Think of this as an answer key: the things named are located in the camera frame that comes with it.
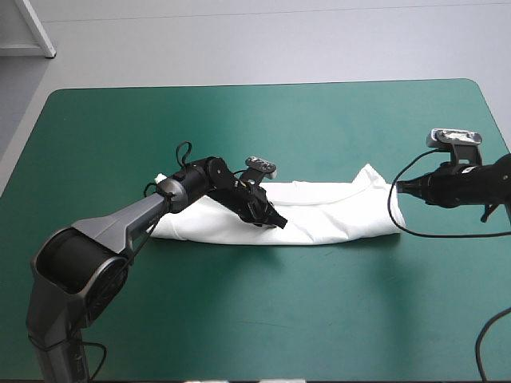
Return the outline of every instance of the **black cable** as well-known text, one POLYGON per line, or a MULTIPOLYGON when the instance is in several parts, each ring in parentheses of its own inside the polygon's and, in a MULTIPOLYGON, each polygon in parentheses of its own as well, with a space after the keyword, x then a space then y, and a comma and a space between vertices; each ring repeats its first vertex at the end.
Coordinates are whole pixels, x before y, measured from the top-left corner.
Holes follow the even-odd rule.
POLYGON ((482 327, 481 331, 479 332, 479 335, 477 336, 476 345, 475 345, 475 351, 476 351, 476 363, 477 363, 477 369, 479 370, 479 375, 481 375, 481 379, 483 383, 486 383, 488 379, 486 378, 485 369, 482 366, 482 360, 481 360, 481 343, 482 339, 485 337, 486 333, 488 332, 489 328, 492 324, 494 324, 496 321, 498 321, 500 318, 503 318, 507 314, 511 313, 511 307, 507 308, 503 311, 501 311, 498 314, 495 314, 492 316, 482 327))
POLYGON ((82 345, 90 345, 92 347, 97 347, 99 349, 103 350, 103 356, 101 357, 101 360, 99 362, 99 365, 97 365, 96 371, 94 371, 92 377, 90 377, 90 381, 93 381, 94 378, 97 376, 97 374, 101 371, 101 367, 103 367, 103 364, 105 363, 106 359, 106 346, 102 345, 101 343, 94 343, 94 342, 81 342, 82 345))
POLYGON ((403 175, 403 173, 406 172, 408 169, 410 169, 412 166, 414 166, 415 163, 417 161, 419 161, 422 157, 427 156, 431 153, 435 153, 435 152, 441 152, 441 150, 438 150, 438 149, 429 150, 428 152, 424 152, 421 155, 415 157, 415 159, 412 162, 410 162, 408 165, 406 165, 398 173, 396 178, 394 178, 394 181, 392 181, 392 184, 390 186, 390 191, 389 191, 389 197, 387 198, 387 201, 386 201, 386 209, 389 212, 389 217, 392 220, 392 222, 394 223, 394 225, 396 225, 396 227, 398 227, 399 229, 403 230, 404 232, 406 232, 408 234, 412 234, 417 237, 423 237, 423 238, 492 238, 492 237, 503 237, 505 235, 511 235, 511 231, 502 231, 500 233, 488 233, 488 234, 486 234, 486 233, 483 233, 483 234, 448 234, 448 235, 425 234, 425 233, 419 233, 419 232, 407 229, 406 227, 403 227, 398 222, 396 222, 394 216, 392 215, 392 210, 390 209, 390 200, 392 198, 392 191, 394 190, 396 183, 398 182, 399 178, 403 175))
MULTIPOLYGON (((30 335, 29 335, 29 340, 30 342, 32 343, 32 345, 41 350, 41 351, 44 351, 44 352, 49 352, 51 351, 52 349, 54 349, 55 347, 58 347, 60 346, 62 343, 66 343, 66 342, 69 342, 69 339, 64 339, 63 341, 60 341, 60 342, 57 342, 53 345, 51 345, 50 347, 41 347, 30 335)), ((105 360, 106 360, 106 354, 107 354, 107 349, 106 349, 106 346, 105 345, 102 345, 101 343, 95 343, 95 342, 84 342, 82 341, 81 339, 78 340, 80 342, 81 345, 90 345, 92 347, 98 347, 100 349, 103 350, 103 356, 101 357, 101 360, 99 362, 99 365, 97 365, 97 368, 96 368, 96 371, 94 371, 92 377, 89 379, 89 381, 92 381, 98 374, 99 372, 101 371, 101 367, 103 367, 103 365, 105 364, 105 360)))
POLYGON ((179 164, 179 166, 181 166, 182 168, 184 168, 186 166, 186 159, 190 155, 191 151, 192 151, 192 143, 190 141, 183 141, 179 145, 177 145, 177 148, 176 148, 176 161, 179 164), (179 152, 180 152, 181 148, 183 148, 183 146, 185 146, 185 145, 188 145, 188 150, 186 151, 186 153, 180 159, 179 158, 179 152))
POLYGON ((149 190, 149 188, 152 186, 157 187, 155 182, 149 182, 147 185, 145 185, 144 197, 147 197, 147 190, 149 190))

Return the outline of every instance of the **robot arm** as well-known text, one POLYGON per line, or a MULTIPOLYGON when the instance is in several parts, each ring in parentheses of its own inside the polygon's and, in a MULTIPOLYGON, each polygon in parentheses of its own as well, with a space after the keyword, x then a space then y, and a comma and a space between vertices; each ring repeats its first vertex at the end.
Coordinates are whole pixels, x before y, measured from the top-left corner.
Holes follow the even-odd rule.
POLYGON ((249 157, 239 179, 218 157, 181 165, 156 185, 157 193, 111 215, 75 222, 53 235, 32 260, 26 323, 46 382, 89 381, 80 329, 92 325, 121 290, 134 241, 163 214, 179 213, 209 195, 246 223, 285 226, 259 185, 265 176, 273 178, 274 164, 249 157))
POLYGON ((450 162, 424 176, 397 182, 398 192, 440 207, 484 205, 482 222, 503 204, 511 220, 511 154, 493 165, 483 166, 478 149, 481 142, 481 136, 475 132, 433 129, 426 139, 427 145, 439 152, 450 152, 450 162))

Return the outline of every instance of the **folded white towel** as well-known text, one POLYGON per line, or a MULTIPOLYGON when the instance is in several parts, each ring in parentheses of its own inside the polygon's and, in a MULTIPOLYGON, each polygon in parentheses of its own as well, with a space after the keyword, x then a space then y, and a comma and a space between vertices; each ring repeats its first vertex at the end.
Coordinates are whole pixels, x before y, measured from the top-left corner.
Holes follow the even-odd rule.
MULTIPOLYGON (((284 229, 257 227, 205 196, 179 214, 165 215, 153 237, 243 245, 320 245, 398 233, 386 209, 390 185, 367 164, 352 183, 262 183, 287 219, 284 229)), ((404 218, 392 195, 393 216, 404 218)))

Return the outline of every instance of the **green tabletop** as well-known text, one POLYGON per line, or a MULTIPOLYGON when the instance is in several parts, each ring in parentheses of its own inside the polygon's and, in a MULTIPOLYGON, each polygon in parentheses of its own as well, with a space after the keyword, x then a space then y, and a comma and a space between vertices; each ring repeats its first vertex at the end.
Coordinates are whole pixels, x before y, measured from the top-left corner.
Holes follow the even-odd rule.
MULTIPOLYGON (((483 136, 507 153, 477 84, 465 79, 341 84, 63 89, 52 93, 0 199, 0 378, 41 375, 26 338, 29 260, 56 229, 141 198, 174 148, 272 160, 278 181, 351 181, 370 163, 386 180, 432 128, 483 136)), ((408 178, 434 170, 424 159, 408 178)), ((501 208, 444 210, 400 197, 409 228, 508 230, 501 208)), ((387 235, 318 247, 220 246, 151 239, 122 292, 84 331, 109 347, 99 379, 469 380, 484 321, 511 304, 509 238, 387 235)), ((482 348, 511 378, 511 320, 482 348)), ((91 349, 91 369, 98 353, 91 349)))

